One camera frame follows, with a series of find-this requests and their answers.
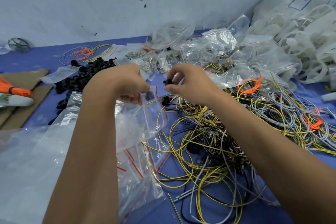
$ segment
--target blue table surface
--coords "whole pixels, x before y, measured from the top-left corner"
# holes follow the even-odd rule
[[[63,54],[77,46],[81,45],[91,45],[93,47],[99,44],[120,44],[126,45],[127,43],[144,43],[146,36],[134,37],[134,38],[124,38],[124,39],[113,39],[106,41],[99,41],[93,43],[82,43],[82,44],[67,44],[67,45],[59,45],[59,46],[50,46],[50,47],[39,47],[33,48],[29,52],[20,54],[17,52],[10,52],[6,55],[0,56],[0,72],[22,72],[22,71],[32,71],[36,69],[49,69],[50,73],[55,72],[58,67],[63,66],[59,60],[64,62]],[[158,95],[165,95],[163,85],[163,76],[158,75],[154,78],[151,85],[157,85]],[[327,102],[324,103],[320,95],[326,94],[327,91],[324,88],[324,83],[315,83],[312,85],[298,85],[298,89],[296,91],[297,94],[309,99],[313,103],[315,103],[318,107],[327,106],[330,110],[336,113],[336,107],[334,103]],[[46,99],[40,104],[35,113],[31,116],[31,118],[25,124],[25,127],[36,127],[47,125],[48,122],[56,116],[56,105],[57,102],[61,99],[65,98],[65,93],[56,94],[54,90],[50,92],[50,94],[46,97]],[[177,119],[176,113],[169,113],[169,122],[165,130],[170,129],[173,122]],[[332,124],[336,124],[334,120],[329,119],[328,122]],[[183,128],[183,124],[179,124],[176,129]],[[176,136],[175,140],[181,140],[182,135]],[[324,153],[316,153],[317,157],[333,168],[336,168],[336,158],[324,154]],[[179,163],[174,159],[174,157],[170,156],[165,165],[161,169],[162,173],[167,174],[172,177],[178,177],[184,175]],[[242,175],[238,175],[238,181],[241,183],[245,183],[245,180]],[[173,181],[170,182],[170,186],[180,185],[181,182]],[[192,185],[189,183],[187,185],[187,190],[192,188]],[[179,189],[167,189],[163,188],[165,193],[169,192],[173,199],[181,194],[184,188]],[[223,183],[213,184],[205,188],[205,190],[215,195],[222,201],[230,202],[232,201],[232,195],[229,192],[229,189],[225,187]],[[187,198],[183,205],[183,213],[187,219],[192,221],[192,218],[189,214],[189,203],[190,197]],[[178,211],[181,208],[181,202],[175,204]],[[229,208],[217,204],[214,201],[211,201],[205,196],[201,196],[201,206],[203,217],[208,223],[216,223],[223,220],[229,212]],[[194,216],[196,214],[196,205],[195,205],[195,196],[193,198],[193,206],[192,213]],[[149,204],[143,208],[137,209],[133,213],[130,214],[127,224],[141,223],[147,224],[152,223],[153,220],[156,220],[158,223],[179,223],[178,218],[176,218],[176,214],[172,208],[172,205],[167,198],[160,204],[155,202],[154,204]],[[293,223],[289,215],[285,212],[285,210],[281,207],[272,207],[268,206],[261,200],[255,200],[253,203],[245,206],[243,208],[243,215],[240,221],[241,224],[244,223]]]

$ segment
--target forearm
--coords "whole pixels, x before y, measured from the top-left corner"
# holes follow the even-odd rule
[[[117,223],[114,109],[111,99],[83,97],[43,223]]]
[[[209,107],[244,150],[258,173],[297,222],[334,218],[336,172],[284,137],[228,94]]]

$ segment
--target brown cardboard piece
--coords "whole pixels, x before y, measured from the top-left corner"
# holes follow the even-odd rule
[[[1,77],[5,78],[13,86],[26,90],[33,90],[40,82],[40,78],[47,75],[49,70],[39,69],[36,71],[21,72],[21,73],[2,73]],[[18,107],[0,108],[0,128],[3,127],[8,118],[13,114]]]
[[[34,99],[34,103],[31,106],[18,107],[17,110],[9,116],[0,130],[21,128],[52,88],[52,86],[36,87],[31,93],[31,98]]]

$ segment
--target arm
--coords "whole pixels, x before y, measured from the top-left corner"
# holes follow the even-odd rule
[[[103,70],[87,84],[44,224],[118,223],[115,102],[141,104],[148,90],[135,64]]]
[[[173,79],[176,73],[175,85],[167,85],[165,89],[213,110],[294,221],[334,222],[334,169],[220,90],[201,68],[178,65],[167,78]],[[177,85],[183,77],[183,85]]]

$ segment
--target hand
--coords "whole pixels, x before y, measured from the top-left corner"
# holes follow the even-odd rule
[[[176,65],[167,75],[167,79],[173,78],[174,84],[168,84],[165,90],[179,94],[194,104],[208,105],[213,94],[222,92],[199,66]]]
[[[119,99],[124,103],[142,105],[140,93],[149,91],[149,84],[144,81],[137,64],[130,63],[104,69],[97,73],[86,85],[83,96],[104,94]]]

